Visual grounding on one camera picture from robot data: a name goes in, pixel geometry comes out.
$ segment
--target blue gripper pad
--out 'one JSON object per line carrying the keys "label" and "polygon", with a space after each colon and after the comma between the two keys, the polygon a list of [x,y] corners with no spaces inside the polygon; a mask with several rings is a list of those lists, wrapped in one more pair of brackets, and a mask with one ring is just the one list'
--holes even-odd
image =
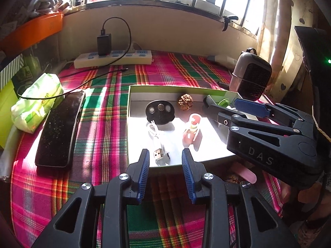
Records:
{"label": "blue gripper pad", "polygon": [[185,182],[186,182],[186,187],[187,187],[187,192],[188,192],[188,197],[194,204],[197,196],[195,194],[195,184],[194,184],[194,179],[193,179],[193,174],[191,171],[191,167],[189,166],[188,158],[184,150],[182,151],[182,166],[183,166],[183,172],[184,172],[184,177],[185,177]]}
{"label": "blue gripper pad", "polygon": [[190,149],[188,148],[182,151],[182,167],[188,196],[192,203],[196,204],[197,199],[204,197],[201,178],[207,171],[201,162],[195,162],[193,160]]}
{"label": "blue gripper pad", "polygon": [[126,170],[126,173],[131,176],[131,186],[128,195],[134,204],[140,204],[145,195],[149,158],[148,149],[143,149],[138,162],[130,164]]}
{"label": "blue gripper pad", "polygon": [[149,170],[149,152],[146,152],[145,158],[143,160],[143,165],[141,167],[141,172],[138,180],[138,201],[141,203],[145,196],[146,183]]}
{"label": "blue gripper pad", "polygon": [[270,116],[270,111],[268,111],[264,104],[256,103],[253,101],[236,99],[234,101],[234,107],[236,107],[238,111],[251,114],[256,117],[264,118]]}

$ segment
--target window frame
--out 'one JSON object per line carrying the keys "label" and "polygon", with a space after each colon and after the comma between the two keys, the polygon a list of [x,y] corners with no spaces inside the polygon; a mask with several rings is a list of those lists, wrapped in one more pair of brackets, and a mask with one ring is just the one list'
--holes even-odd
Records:
{"label": "window frame", "polygon": [[[241,23],[237,24],[234,22],[230,22],[229,26],[253,37],[257,38],[256,34],[252,33],[251,31],[244,28],[244,23],[246,20],[246,16],[248,13],[249,5],[252,0],[247,0],[245,12],[241,19]],[[186,12],[191,12],[194,14],[198,14],[207,18],[211,18],[213,20],[219,21],[224,23],[223,13],[225,11],[225,4],[226,0],[223,0],[222,6],[220,8],[219,14],[214,14],[199,8],[196,8],[197,0],[191,0],[191,5],[183,5],[178,4],[174,2],[169,1],[162,1],[162,0],[105,0],[105,1],[96,1],[96,2],[88,2],[88,0],[83,0],[83,7],[84,9],[91,9],[91,8],[98,8],[98,7],[104,7],[104,6],[116,6],[116,5],[143,5],[143,6],[159,6],[159,7],[166,7],[166,8],[172,8],[177,10],[183,10]]]}

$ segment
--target plaid bedsheet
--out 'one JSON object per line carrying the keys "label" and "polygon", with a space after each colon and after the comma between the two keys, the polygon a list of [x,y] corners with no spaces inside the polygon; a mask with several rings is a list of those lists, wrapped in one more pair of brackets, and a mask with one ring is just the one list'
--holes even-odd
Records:
{"label": "plaid bedsheet", "polygon": [[[110,73],[82,88],[86,101],[70,173],[37,170],[34,159],[42,125],[34,134],[23,135],[12,174],[11,209],[15,234],[24,247],[33,244],[49,220],[83,182],[100,185],[125,172],[130,85],[219,89],[217,81],[229,83],[231,79],[225,68],[202,57],[153,52],[153,60],[152,65],[127,65],[125,67],[129,69],[125,72]],[[122,66],[111,66],[64,77],[78,71],[72,65],[62,71],[60,77],[68,91],[96,75],[120,68]],[[279,213],[282,206],[279,184],[274,177],[259,173],[256,186]],[[129,206],[127,213],[131,248],[201,247],[205,207],[191,204],[183,175],[149,178],[143,203]],[[231,216],[230,222],[233,241],[235,231]],[[98,230],[98,247],[100,237],[101,231]]]}

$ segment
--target orange box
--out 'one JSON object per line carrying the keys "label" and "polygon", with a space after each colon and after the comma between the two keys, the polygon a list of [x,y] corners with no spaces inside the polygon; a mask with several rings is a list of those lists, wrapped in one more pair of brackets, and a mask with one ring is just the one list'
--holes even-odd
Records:
{"label": "orange box", "polygon": [[62,12],[57,12],[24,23],[0,41],[0,49],[7,57],[16,57],[23,50],[61,31],[63,16]]}

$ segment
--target power strip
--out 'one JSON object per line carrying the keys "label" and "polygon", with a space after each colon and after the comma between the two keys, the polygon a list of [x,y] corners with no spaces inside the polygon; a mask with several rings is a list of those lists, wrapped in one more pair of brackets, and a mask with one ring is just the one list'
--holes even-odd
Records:
{"label": "power strip", "polygon": [[[109,55],[99,56],[97,52],[79,55],[73,64],[76,69],[94,66],[103,66],[113,62],[124,54],[124,50],[112,51]],[[124,64],[152,64],[152,52],[150,50],[136,50],[134,53],[127,53],[122,59],[112,65]]]}

